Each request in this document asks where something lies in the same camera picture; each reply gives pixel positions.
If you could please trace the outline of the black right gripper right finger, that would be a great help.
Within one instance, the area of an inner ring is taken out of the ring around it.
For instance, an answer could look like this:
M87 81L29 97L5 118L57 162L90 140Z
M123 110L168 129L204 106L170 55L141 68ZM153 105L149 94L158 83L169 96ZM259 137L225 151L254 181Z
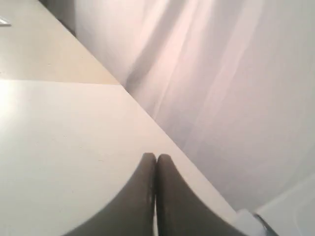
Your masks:
M167 154L157 160L157 227L160 236L237 235L193 193Z

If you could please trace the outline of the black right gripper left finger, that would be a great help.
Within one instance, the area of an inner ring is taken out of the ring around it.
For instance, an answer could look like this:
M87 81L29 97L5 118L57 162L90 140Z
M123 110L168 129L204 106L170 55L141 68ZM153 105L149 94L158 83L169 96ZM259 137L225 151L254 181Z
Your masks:
M126 185L100 212L68 236L152 236L157 159L144 153Z

